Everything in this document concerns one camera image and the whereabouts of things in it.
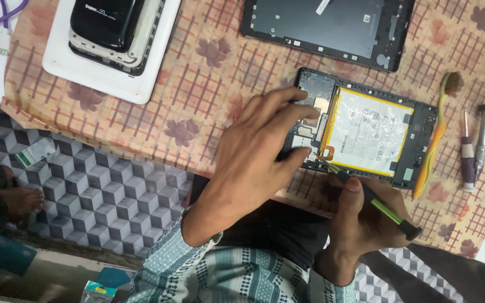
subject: shirt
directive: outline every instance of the shirt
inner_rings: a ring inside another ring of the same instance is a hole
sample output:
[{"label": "shirt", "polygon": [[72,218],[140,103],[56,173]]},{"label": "shirt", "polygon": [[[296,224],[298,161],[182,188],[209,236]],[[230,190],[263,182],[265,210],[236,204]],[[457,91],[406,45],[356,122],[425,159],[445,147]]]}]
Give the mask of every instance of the shirt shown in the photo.
[{"label": "shirt", "polygon": [[191,247],[183,239],[181,219],[151,248],[125,303],[356,301],[354,281],[335,286],[272,251],[216,246],[222,233]]}]

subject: hand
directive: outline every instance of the hand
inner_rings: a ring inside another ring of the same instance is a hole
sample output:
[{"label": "hand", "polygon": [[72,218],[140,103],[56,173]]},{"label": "hand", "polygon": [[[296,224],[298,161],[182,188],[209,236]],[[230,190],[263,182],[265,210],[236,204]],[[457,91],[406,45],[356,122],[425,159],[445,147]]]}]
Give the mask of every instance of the hand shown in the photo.
[{"label": "hand", "polygon": [[7,206],[7,219],[18,223],[28,218],[33,212],[39,212],[44,204],[44,198],[38,189],[13,187],[0,189],[0,196]]},{"label": "hand", "polygon": [[413,223],[401,193],[377,178],[354,176],[343,185],[333,175],[331,183],[344,186],[329,231],[330,245],[317,261],[317,271],[331,283],[344,286],[353,280],[358,258],[367,252],[409,244],[396,224],[373,206],[364,205],[362,184],[400,217]]},{"label": "hand", "polygon": [[306,96],[306,92],[288,87],[253,97],[239,119],[224,131],[214,176],[183,218],[187,244],[203,245],[286,186],[312,151],[297,148],[284,161],[275,162],[293,125],[303,118],[319,117],[312,106],[287,104]]}]

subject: black pants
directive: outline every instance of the black pants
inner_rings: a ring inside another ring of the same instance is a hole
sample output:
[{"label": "black pants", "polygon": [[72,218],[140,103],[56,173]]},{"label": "black pants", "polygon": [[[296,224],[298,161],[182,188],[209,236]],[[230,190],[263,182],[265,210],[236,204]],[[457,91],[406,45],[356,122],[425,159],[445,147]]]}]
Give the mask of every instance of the black pants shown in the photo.
[{"label": "black pants", "polygon": [[[198,200],[208,182],[205,177],[194,176],[190,205]],[[314,255],[323,249],[329,226],[330,219],[268,200],[225,230],[219,245],[274,251],[306,271]]]}]

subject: floral tablecloth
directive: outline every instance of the floral tablecloth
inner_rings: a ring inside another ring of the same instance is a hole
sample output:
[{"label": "floral tablecloth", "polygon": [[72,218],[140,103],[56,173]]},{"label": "floral tablecloth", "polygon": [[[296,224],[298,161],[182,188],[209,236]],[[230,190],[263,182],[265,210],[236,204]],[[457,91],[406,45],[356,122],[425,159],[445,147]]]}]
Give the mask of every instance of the floral tablecloth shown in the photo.
[{"label": "floral tablecloth", "polygon": [[[12,36],[1,108],[23,127],[211,176],[218,139],[246,101],[293,85],[300,67],[434,105],[443,74],[460,71],[463,81],[446,105],[448,129],[428,187],[420,199],[403,194],[424,227],[417,243],[473,258],[485,237],[485,168],[477,192],[460,190],[459,150],[463,109],[475,128],[476,106],[485,103],[485,0],[416,1],[396,73],[243,37],[243,3],[183,0],[166,53],[152,55],[164,62],[151,100],[134,105],[42,69],[58,1],[30,0]],[[324,180],[324,174],[300,169],[276,199],[329,216]]]}]

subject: purple cable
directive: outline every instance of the purple cable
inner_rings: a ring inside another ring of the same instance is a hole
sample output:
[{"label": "purple cable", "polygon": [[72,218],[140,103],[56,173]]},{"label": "purple cable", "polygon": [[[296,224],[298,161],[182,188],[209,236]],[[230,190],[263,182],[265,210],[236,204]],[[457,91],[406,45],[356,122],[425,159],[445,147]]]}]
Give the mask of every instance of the purple cable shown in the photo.
[{"label": "purple cable", "polygon": [[8,20],[10,17],[16,15],[19,11],[23,10],[24,7],[28,4],[28,1],[29,0],[23,0],[22,3],[20,5],[18,5],[18,7],[16,9],[12,10],[8,14],[6,14],[5,16],[0,17],[0,23],[4,20]]},{"label": "purple cable", "polygon": [[[6,16],[7,10],[6,10],[5,0],[0,0],[0,2],[1,2],[1,8],[3,9],[3,15]],[[6,29],[9,28],[9,20],[8,19],[3,20],[3,27],[6,28]]]}]

